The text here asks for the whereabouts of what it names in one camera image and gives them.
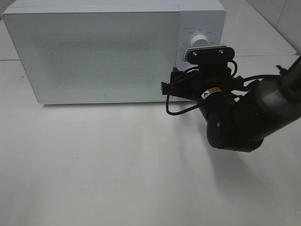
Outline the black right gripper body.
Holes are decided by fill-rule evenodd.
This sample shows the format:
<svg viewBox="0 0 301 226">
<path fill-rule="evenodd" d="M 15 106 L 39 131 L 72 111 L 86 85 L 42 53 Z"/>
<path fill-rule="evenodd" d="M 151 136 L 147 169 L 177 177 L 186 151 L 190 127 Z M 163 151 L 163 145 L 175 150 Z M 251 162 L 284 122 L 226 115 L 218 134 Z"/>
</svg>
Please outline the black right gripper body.
<svg viewBox="0 0 301 226">
<path fill-rule="evenodd" d="M 240 98 L 241 95 L 233 94 L 241 85 L 237 83 L 239 78 L 234 76 L 237 73 L 237 63 L 233 62 L 234 71 L 228 67 L 228 63 L 214 65 L 198 65 L 185 70 L 185 78 L 175 83 L 173 94 L 174 97 L 182 99 L 204 100 L 204 94 L 215 92 L 225 92 L 232 98 Z"/>
</svg>

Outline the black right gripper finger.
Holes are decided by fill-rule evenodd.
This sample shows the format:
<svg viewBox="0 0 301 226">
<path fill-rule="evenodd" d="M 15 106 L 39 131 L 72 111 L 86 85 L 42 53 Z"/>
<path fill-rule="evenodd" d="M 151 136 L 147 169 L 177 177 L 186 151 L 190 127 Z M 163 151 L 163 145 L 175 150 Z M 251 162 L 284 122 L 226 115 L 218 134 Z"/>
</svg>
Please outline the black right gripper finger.
<svg viewBox="0 0 301 226">
<path fill-rule="evenodd" d="M 172 82 L 172 83 L 161 82 L 162 95 L 174 96 L 174 94 L 173 94 L 174 85 L 175 85 L 174 82 Z"/>
<path fill-rule="evenodd" d="M 179 71 L 177 67 L 174 67 L 170 74 L 170 81 L 181 81 L 185 78 L 185 72 Z"/>
</svg>

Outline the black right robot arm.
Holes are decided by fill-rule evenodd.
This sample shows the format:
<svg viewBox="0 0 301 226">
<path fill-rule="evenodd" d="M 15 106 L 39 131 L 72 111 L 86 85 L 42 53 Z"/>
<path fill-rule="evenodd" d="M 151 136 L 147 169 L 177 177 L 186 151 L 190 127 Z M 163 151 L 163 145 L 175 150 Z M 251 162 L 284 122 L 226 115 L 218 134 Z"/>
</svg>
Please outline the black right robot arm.
<svg viewBox="0 0 301 226">
<path fill-rule="evenodd" d="M 192 68 L 174 68 L 167 97 L 195 102 L 205 118 L 206 137 L 218 149 L 251 152 L 264 138 L 301 117 L 301 61 L 279 68 L 278 75 L 235 76 L 232 56 L 189 56 Z"/>
</svg>

